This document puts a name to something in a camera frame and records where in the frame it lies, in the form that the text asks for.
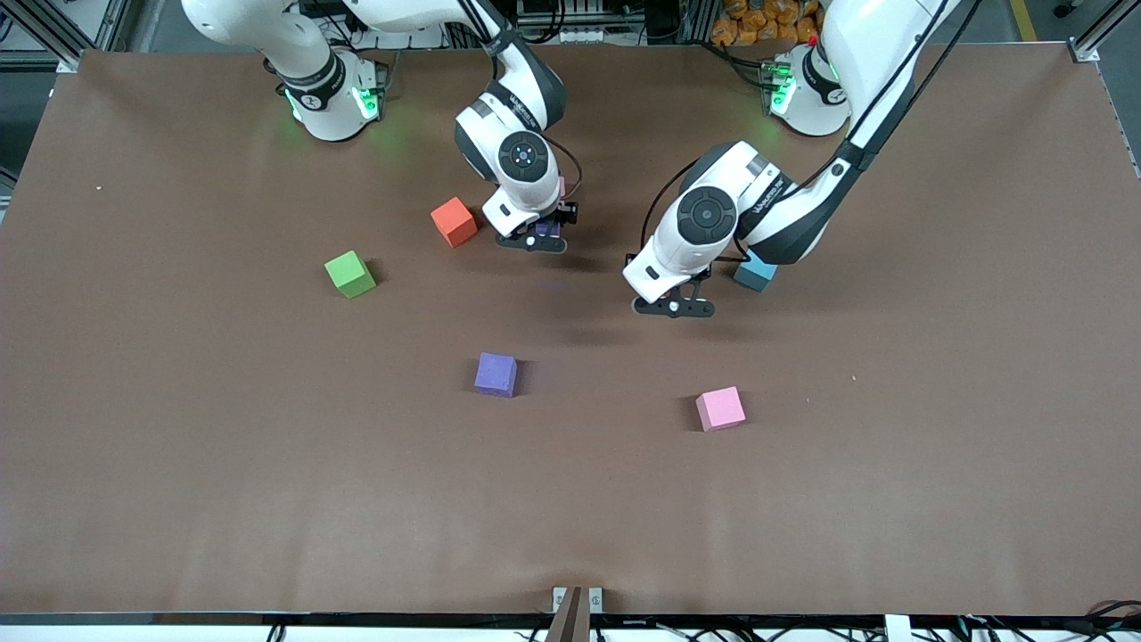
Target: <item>green cube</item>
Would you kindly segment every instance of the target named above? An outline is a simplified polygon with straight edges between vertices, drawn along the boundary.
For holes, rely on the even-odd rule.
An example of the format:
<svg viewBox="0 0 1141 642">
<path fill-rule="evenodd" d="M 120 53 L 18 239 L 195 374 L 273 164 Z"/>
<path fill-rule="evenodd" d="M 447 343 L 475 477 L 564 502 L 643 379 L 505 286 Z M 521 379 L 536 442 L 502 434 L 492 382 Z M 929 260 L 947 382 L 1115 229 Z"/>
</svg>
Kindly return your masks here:
<svg viewBox="0 0 1141 642">
<path fill-rule="evenodd" d="M 353 250 L 326 262 L 325 270 L 329 271 L 337 289 L 348 298 L 361 295 L 377 286 L 369 268 Z"/>
</svg>

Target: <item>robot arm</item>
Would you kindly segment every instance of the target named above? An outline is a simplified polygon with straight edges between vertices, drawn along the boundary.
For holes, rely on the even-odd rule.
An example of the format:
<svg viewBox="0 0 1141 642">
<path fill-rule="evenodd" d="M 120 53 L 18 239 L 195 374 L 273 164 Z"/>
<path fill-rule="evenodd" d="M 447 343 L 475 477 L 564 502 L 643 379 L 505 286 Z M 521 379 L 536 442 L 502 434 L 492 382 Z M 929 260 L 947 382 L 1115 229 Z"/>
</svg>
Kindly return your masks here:
<svg viewBox="0 0 1141 642">
<path fill-rule="evenodd" d="M 285 84 L 294 114 L 317 138 L 342 140 L 378 116 L 369 101 L 375 64 L 333 51 L 317 25 L 285 13 L 294 0 L 183 0 L 208 38 L 265 54 Z M 466 24 L 505 72 L 484 88 L 455 122 L 455 143 L 471 166 L 499 185 L 484 213 L 503 235 L 551 213 L 559 171 L 541 132 L 566 109 L 566 89 L 488 0 L 358 0 L 347 5 L 382 31 Z"/>
<path fill-rule="evenodd" d="M 819 54 L 840 79 L 851 105 L 853 124 L 830 165 L 810 186 L 799 187 L 770 164 L 756 173 L 752 185 L 742 189 L 736 176 L 756 153 L 744 141 L 714 147 L 694 166 L 690 173 L 703 169 L 702 176 L 712 187 L 730 193 L 736 189 L 742 194 L 736 201 L 733 225 L 737 236 L 762 260 L 795 262 L 816 246 L 840 202 L 906 112 L 914 94 L 913 49 L 916 43 L 919 47 L 925 43 L 957 3 L 958 0 L 835 0 L 832 3 L 820 40 L 820 47 L 827 47 L 827 55 L 824 57 L 823 50 Z M 811 64 L 814 57 L 804 56 L 806 65 Z M 795 82 L 798 70 L 792 71 Z M 715 246 L 705 246 L 681 234 L 686 218 L 679 204 L 689 188 L 691 185 L 682 184 L 681 194 L 670 205 L 650 242 L 623 270 L 626 281 L 647 301 L 656 300 L 689 276 L 704 271 L 728 244 L 728 235 Z M 663 243 L 659 238 L 670 242 Z M 670 277 L 653 278 L 645 266 Z"/>
</svg>

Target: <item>orange cube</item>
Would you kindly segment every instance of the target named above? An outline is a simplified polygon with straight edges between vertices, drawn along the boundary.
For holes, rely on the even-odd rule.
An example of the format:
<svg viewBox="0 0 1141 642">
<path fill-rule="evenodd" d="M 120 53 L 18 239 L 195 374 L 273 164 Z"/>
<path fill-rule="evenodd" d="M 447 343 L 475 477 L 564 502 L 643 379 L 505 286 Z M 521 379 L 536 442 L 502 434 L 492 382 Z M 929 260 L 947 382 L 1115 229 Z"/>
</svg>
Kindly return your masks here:
<svg viewBox="0 0 1141 642">
<path fill-rule="evenodd" d="M 444 235 L 447 244 L 459 246 L 476 235 L 476 219 L 460 198 L 454 197 L 431 212 L 436 228 Z"/>
</svg>

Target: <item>table surface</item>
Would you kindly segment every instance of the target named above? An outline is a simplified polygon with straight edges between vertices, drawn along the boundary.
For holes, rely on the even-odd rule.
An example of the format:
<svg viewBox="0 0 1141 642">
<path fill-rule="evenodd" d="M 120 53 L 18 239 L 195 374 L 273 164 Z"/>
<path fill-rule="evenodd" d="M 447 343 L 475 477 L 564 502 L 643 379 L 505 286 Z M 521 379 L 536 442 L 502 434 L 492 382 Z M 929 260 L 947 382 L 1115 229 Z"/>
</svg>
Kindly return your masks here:
<svg viewBox="0 0 1141 642">
<path fill-rule="evenodd" d="M 819 247 L 709 320 L 620 275 L 677 168 L 836 139 L 697 49 L 544 48 L 565 255 L 447 247 L 482 52 L 308 137 L 257 57 L 92 54 L 0 227 L 0 610 L 1076 613 L 1141 593 L 1141 218 L 1097 68 L 963 46 Z M 928 55 L 925 64 L 931 63 Z M 380 276 L 354 300 L 322 263 Z M 521 397 L 472 390 L 482 351 Z M 699 432 L 736 385 L 747 424 Z"/>
</svg>

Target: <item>teal cube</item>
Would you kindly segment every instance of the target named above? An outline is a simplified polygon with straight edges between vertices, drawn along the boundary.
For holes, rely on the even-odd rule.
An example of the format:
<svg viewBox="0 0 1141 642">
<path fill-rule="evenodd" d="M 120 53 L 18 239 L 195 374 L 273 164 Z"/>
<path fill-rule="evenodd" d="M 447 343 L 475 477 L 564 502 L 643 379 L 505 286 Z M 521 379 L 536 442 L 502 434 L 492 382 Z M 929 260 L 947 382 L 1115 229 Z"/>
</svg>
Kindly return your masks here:
<svg viewBox="0 0 1141 642">
<path fill-rule="evenodd" d="M 748 260 L 737 265 L 737 271 L 733 277 L 751 290 L 764 291 L 769 281 L 776 276 L 777 266 L 764 262 L 753 250 L 748 250 L 747 255 Z"/>
<path fill-rule="evenodd" d="M 369 268 L 353 250 L 326 262 L 325 270 L 337 289 L 348 298 L 358 296 L 377 286 Z"/>
</svg>

